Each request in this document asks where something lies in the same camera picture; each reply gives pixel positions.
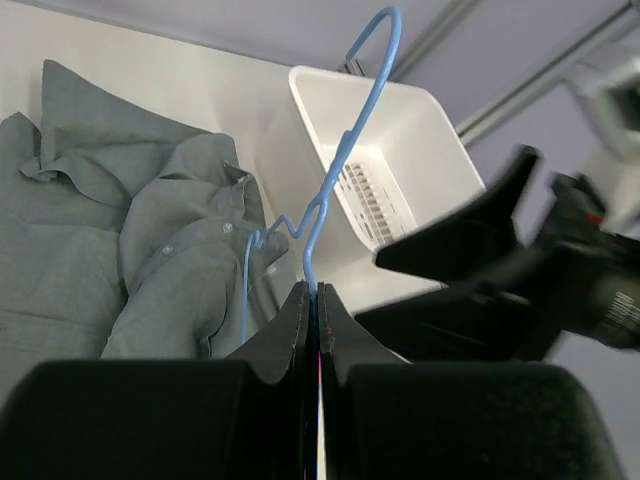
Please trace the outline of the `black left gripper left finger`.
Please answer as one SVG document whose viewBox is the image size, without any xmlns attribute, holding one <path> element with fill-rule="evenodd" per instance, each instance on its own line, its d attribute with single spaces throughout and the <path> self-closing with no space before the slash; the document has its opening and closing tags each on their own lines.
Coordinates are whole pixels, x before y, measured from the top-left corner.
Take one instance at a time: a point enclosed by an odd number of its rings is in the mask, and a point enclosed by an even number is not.
<svg viewBox="0 0 640 480">
<path fill-rule="evenodd" d="M 309 479 L 307 284 L 222 360 L 52 361 L 1 412 L 5 479 Z"/>
</svg>

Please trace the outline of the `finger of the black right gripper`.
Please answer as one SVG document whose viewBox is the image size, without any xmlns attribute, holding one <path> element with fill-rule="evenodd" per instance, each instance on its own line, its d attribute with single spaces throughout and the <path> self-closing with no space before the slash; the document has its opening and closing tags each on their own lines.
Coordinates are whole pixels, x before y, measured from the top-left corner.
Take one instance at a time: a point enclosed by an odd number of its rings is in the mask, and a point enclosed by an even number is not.
<svg viewBox="0 0 640 480">
<path fill-rule="evenodd" d="M 409 361 L 540 361 L 555 344 L 555 327 L 531 300 L 487 283 L 408 297 L 355 320 Z"/>
<path fill-rule="evenodd" d="M 375 265 L 388 271 L 459 282 L 518 246 L 512 216 L 540 152 L 518 147 L 481 194 L 427 227 L 382 247 Z"/>
</svg>

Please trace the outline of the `blue wire hanger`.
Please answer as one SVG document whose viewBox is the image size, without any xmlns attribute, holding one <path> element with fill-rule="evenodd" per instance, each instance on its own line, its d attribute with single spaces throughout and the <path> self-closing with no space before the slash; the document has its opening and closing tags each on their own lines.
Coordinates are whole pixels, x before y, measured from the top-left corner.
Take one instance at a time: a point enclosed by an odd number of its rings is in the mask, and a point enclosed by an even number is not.
<svg viewBox="0 0 640 480">
<path fill-rule="evenodd" d="M 344 131 L 338 143 L 337 150 L 332 160 L 328 172 L 325 174 L 324 180 L 317 194 L 310 200 L 306 210 L 299 223 L 294 223 L 287 215 L 281 215 L 276 218 L 273 224 L 263 230 L 254 231 L 247 240 L 244 265 L 243 265 L 243 296 L 242 296 L 242 324 L 241 338 L 243 341 L 249 339 L 249 279 L 250 279 L 250 256 L 254 250 L 262 248 L 267 238 L 274 233 L 280 226 L 285 226 L 289 236 L 293 239 L 299 239 L 303 235 L 307 235 L 303 252 L 302 267 L 304 280 L 309 286 L 311 295 L 311 313 L 313 317 L 318 316 L 318 282 L 315 278 L 313 270 L 313 253 L 319 236 L 322 232 L 329 213 L 330 194 L 333 192 L 337 183 L 338 176 L 341 173 L 346 160 L 351 154 L 356 142 L 364 130 L 374 108 L 387 82 L 402 35 L 402 14 L 398 7 L 387 6 L 381 9 L 369 21 L 366 27 L 359 34 L 353 45 L 345 54 L 347 61 L 352 60 L 364 43 L 368 40 L 378 25 L 385 19 L 390 19 L 390 33 L 384 58 L 378 74 L 375 77 L 373 86 L 364 102 L 364 105 L 353 125 L 349 130 Z"/>
</svg>

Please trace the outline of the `grey button-up shirt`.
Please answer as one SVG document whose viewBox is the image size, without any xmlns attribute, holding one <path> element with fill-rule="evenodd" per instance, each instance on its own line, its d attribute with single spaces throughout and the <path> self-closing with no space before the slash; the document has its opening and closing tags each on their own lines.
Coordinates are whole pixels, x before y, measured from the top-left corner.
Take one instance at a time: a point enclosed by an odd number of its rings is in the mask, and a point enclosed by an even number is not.
<svg viewBox="0 0 640 480">
<path fill-rule="evenodd" d="M 217 359 L 295 278 L 233 138 L 43 64 L 42 119 L 1 123 L 1 392 L 61 359 Z"/>
</svg>

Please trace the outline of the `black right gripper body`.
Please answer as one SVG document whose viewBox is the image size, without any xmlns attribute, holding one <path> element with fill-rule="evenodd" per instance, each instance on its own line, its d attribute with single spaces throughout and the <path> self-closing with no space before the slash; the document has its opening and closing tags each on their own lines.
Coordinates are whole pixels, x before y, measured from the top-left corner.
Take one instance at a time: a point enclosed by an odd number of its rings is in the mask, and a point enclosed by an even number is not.
<svg viewBox="0 0 640 480">
<path fill-rule="evenodd" d="M 589 179 L 558 174 L 531 245 L 508 266 L 524 303 L 521 350 L 549 350 L 564 332 L 618 350 L 639 347 L 639 243 L 609 233 L 607 206 Z"/>
</svg>

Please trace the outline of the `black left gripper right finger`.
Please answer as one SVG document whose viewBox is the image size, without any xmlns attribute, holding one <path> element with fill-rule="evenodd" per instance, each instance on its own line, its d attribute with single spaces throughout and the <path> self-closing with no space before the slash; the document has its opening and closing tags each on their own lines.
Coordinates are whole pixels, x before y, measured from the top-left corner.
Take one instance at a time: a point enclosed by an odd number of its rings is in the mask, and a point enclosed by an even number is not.
<svg viewBox="0 0 640 480">
<path fill-rule="evenodd" d="M 621 479 L 586 389 L 539 363 L 406 363 L 317 296 L 330 479 Z"/>
</svg>

